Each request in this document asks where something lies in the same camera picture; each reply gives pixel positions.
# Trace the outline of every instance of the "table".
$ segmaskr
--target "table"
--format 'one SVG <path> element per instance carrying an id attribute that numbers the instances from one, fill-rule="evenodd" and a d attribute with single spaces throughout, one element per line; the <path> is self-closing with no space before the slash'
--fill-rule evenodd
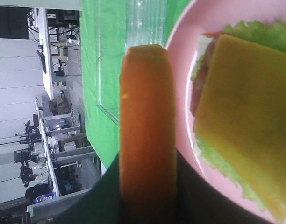
<path id="1" fill-rule="evenodd" d="M 53 162 L 56 162 L 59 165 L 63 165 L 63 164 L 72 163 L 72 162 L 80 161 L 80 160 L 87 159 L 87 158 L 93 158 L 93 157 L 96 157 L 97 154 L 94 151 L 92 146 L 86 146 L 86 147 L 76 148 L 70 151 L 54 153 L 53 155 L 51 155 L 50 149 L 49 149 L 49 140 L 48 140 L 46 133 L 54 135 L 58 133 L 65 133 L 65 132 L 75 131 L 75 130 L 80 131 L 80 116 L 79 116 L 78 126 L 63 128 L 63 129 L 55 130 L 55 131 L 46 131 L 44 127 L 44 120 L 60 119 L 60 118 L 67 118 L 67 117 L 73 118 L 73 111 L 69 114 L 62 114 L 62 115 L 55 115 L 55 116 L 43 116 L 42 111 L 39 109 L 39 101 L 37 97 L 35 97 L 35 106 L 36 106 L 36 113 L 38 115 L 39 131 L 42 137 L 42 145 L 43 145 L 43 150 L 44 150 L 45 157 L 46 157 L 46 163 L 47 163 L 48 171 L 49 171 L 52 183 L 53 183 L 53 191 L 56 193 L 56 197 L 60 197 L 61 195 L 60 195 L 59 188 L 58 188 L 58 183 L 57 183 L 57 179 L 56 179 L 56 175 L 54 171 Z"/>
<path id="2" fill-rule="evenodd" d="M 51 53 L 51 43 L 49 35 L 49 26 L 47 20 L 46 8 L 34 8 L 35 20 L 38 25 L 39 42 L 43 45 L 43 55 L 45 57 L 46 73 L 42 71 L 43 85 L 50 99 L 54 99 L 53 85 L 54 82 L 76 81 L 81 74 L 65 75 L 57 77 L 53 70 L 53 61 Z"/>
<path id="3" fill-rule="evenodd" d="M 41 138 L 42 138 L 42 145 L 43 145 L 43 150 L 45 153 L 45 157 L 46 157 L 46 164 L 48 167 L 48 171 L 49 174 L 51 175 L 51 180 L 53 182 L 53 191 L 56 194 L 56 197 L 60 197 L 60 192 L 59 192 L 59 188 L 58 188 L 58 183 L 57 183 L 57 179 L 56 179 L 56 174 L 54 171 L 54 167 L 53 167 L 53 163 L 52 163 L 52 159 L 51 159 L 51 155 L 50 155 L 50 150 L 49 150 L 49 146 L 48 146 L 48 139 L 47 136 L 45 134 L 45 129 L 44 129 L 44 125 L 43 125 L 43 121 L 41 118 L 41 111 L 39 110 L 39 102 L 38 99 L 35 98 L 35 105 L 36 105 L 36 112 L 38 115 L 38 123 L 39 123 L 39 131 L 41 134 Z"/>

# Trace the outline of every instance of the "sandwich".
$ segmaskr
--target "sandwich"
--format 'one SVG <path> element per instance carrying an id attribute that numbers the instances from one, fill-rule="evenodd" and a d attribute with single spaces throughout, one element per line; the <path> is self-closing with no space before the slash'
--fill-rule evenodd
<path id="1" fill-rule="evenodd" d="M 206 34 L 191 111 L 200 156 L 243 197 L 286 218 L 286 25 L 258 21 Z"/>

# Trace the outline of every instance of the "white wall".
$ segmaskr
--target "white wall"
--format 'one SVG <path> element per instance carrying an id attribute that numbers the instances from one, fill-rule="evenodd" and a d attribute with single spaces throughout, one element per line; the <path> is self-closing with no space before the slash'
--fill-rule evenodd
<path id="1" fill-rule="evenodd" d="M 32 123 L 35 96 L 39 100 L 48 97 L 36 50 L 37 44 L 31 40 L 0 39 L 0 143 L 5 142 L 3 138 L 22 133 L 28 119 Z M 16 178 L 21 164 L 14 164 L 13 151 L 26 147 L 17 143 L 0 145 L 0 203 L 25 195 L 27 188 Z"/>
<path id="2" fill-rule="evenodd" d="M 0 0 L 0 5 L 81 10 L 82 0 Z"/>
<path id="3" fill-rule="evenodd" d="M 36 50 L 31 40 L 0 39 L 0 138 L 22 133 L 35 96 L 46 95 Z"/>
<path id="4" fill-rule="evenodd" d="M 19 140 L 18 137 L 9 139 L 9 142 Z M 24 197 L 27 188 L 22 184 L 20 176 L 20 163 L 14 163 L 13 151 L 26 148 L 28 145 L 20 145 L 12 143 L 1 145 L 5 139 L 0 140 L 0 203 L 10 201 L 16 198 Z M 29 167 L 37 164 L 29 162 Z M 28 187 L 35 185 L 35 182 L 30 182 Z"/>

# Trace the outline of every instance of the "lettuce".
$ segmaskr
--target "lettuce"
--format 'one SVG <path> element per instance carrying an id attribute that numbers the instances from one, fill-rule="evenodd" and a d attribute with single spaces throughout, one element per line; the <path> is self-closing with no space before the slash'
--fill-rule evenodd
<path id="1" fill-rule="evenodd" d="M 263 24 L 258 21 L 244 22 L 240 21 L 234 27 L 227 25 L 224 33 L 255 42 L 286 53 L 286 26 L 283 22 L 276 20 L 273 25 Z M 191 80 L 197 76 L 203 56 L 196 63 Z M 252 190 L 247 182 L 224 160 L 224 158 L 202 138 L 196 136 L 197 145 L 200 149 L 200 156 L 204 162 L 213 169 L 217 169 L 225 177 L 229 178 L 237 187 L 242 187 L 242 196 L 249 200 L 255 201 L 260 210 L 265 206 L 257 194 Z"/>
<path id="2" fill-rule="evenodd" d="M 261 211 L 265 210 L 264 203 L 260 200 L 257 194 L 252 190 L 250 185 L 229 165 L 229 163 L 209 144 L 207 144 L 199 136 L 195 136 L 197 145 L 200 149 L 200 156 L 204 162 L 213 169 L 217 169 L 224 177 L 232 181 L 236 187 L 238 184 L 242 187 L 243 198 L 257 202 L 258 208 Z"/>

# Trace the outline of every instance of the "computer monitor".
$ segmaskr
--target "computer monitor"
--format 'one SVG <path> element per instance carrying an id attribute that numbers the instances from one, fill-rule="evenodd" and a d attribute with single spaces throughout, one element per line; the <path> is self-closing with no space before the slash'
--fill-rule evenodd
<path id="1" fill-rule="evenodd" d="M 0 6 L 0 38 L 29 39 L 28 10 L 22 7 Z"/>
<path id="2" fill-rule="evenodd" d="M 39 163 L 38 155 L 31 155 L 30 160 L 34 163 Z"/>
<path id="3" fill-rule="evenodd" d="M 39 57 L 39 61 L 40 61 L 40 64 L 42 66 L 42 70 L 44 71 L 44 73 L 46 73 L 45 56 L 39 50 L 37 51 L 37 55 Z"/>
<path id="4" fill-rule="evenodd" d="M 31 150 L 21 149 L 14 151 L 14 163 L 28 161 L 31 159 Z"/>
<path id="5" fill-rule="evenodd" d="M 39 127 L 39 120 L 37 114 L 33 114 L 33 125 L 34 127 Z"/>

